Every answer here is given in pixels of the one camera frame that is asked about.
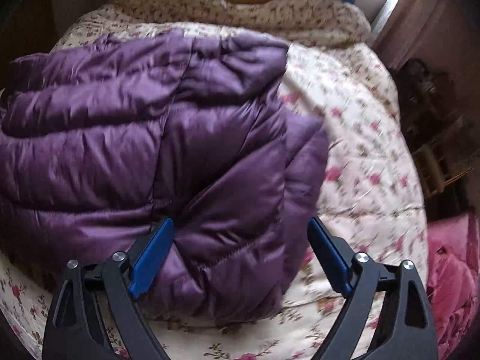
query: floral quilt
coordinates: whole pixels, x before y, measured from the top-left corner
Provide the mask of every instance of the floral quilt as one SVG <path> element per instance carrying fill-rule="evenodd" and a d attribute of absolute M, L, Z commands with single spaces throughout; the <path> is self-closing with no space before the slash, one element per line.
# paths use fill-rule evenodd
<path fill-rule="evenodd" d="M 318 213 L 330 231 L 380 262 L 409 258 L 426 281 L 428 255 L 422 190 L 400 132 L 397 90 L 363 43 L 370 26 L 361 11 L 335 0 L 273 0 L 232 5 L 224 0 L 114 0 L 81 17 L 54 50 L 182 28 L 186 36 L 229 37 L 257 31 L 291 43 L 279 96 L 292 111 L 321 116 L 330 135 Z M 39 360 L 54 281 L 38 267 L 0 254 L 0 309 Z M 375 330 L 376 297 L 355 356 Z M 332 291 L 311 250 L 275 317 L 212 325 L 149 315 L 150 327 L 173 359 L 310 359 L 343 300 Z M 128 358 L 108 307 L 103 317 L 114 351 Z"/>

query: pink fabric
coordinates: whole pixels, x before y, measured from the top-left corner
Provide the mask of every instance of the pink fabric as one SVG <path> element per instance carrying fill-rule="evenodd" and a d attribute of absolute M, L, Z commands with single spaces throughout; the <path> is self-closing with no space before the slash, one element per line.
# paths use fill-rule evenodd
<path fill-rule="evenodd" d="M 427 294 L 437 329 L 439 359 L 459 344 L 478 310 L 478 217 L 468 211 L 428 225 Z"/>

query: purple puffer jacket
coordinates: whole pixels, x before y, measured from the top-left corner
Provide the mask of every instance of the purple puffer jacket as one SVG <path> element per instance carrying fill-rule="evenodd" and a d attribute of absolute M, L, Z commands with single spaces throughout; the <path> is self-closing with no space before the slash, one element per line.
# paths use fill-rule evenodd
<path fill-rule="evenodd" d="M 101 262 L 169 215 L 157 311 L 279 310 L 324 177 L 318 118 L 286 110 L 281 40 L 153 39 L 20 58 L 0 132 L 0 239 L 58 272 Z"/>

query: curtain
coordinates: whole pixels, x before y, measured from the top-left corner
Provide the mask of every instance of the curtain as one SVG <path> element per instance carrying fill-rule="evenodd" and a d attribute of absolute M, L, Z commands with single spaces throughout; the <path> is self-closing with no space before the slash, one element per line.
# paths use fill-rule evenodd
<path fill-rule="evenodd" d="M 381 61 L 400 69 L 440 20 L 448 0 L 387 0 L 367 44 Z"/>

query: silver bolt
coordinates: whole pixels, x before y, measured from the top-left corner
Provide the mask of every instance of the silver bolt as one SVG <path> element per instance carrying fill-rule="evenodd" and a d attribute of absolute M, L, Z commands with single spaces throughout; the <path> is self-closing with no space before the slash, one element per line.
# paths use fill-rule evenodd
<path fill-rule="evenodd" d="M 76 267 L 78 267 L 78 261 L 75 259 L 71 259 L 70 261 L 68 261 L 67 267 L 68 269 L 75 269 Z"/>
<path fill-rule="evenodd" d="M 367 254 L 367 253 L 363 253 L 362 251 L 358 252 L 358 253 L 355 255 L 355 258 L 356 258 L 357 261 L 359 261 L 360 263 L 366 263 L 366 262 L 369 260 L 368 254 Z"/>
<path fill-rule="evenodd" d="M 113 261 L 117 261 L 117 262 L 120 262 L 120 261 L 123 261 L 126 257 L 126 254 L 122 251 L 117 251 L 113 254 L 112 256 L 112 259 Z"/>
<path fill-rule="evenodd" d="M 415 268 L 415 264 L 414 264 L 412 261 L 410 261 L 409 259 L 406 259 L 406 260 L 403 262 L 403 267 L 404 267 L 405 269 L 410 270 L 410 269 Z"/>

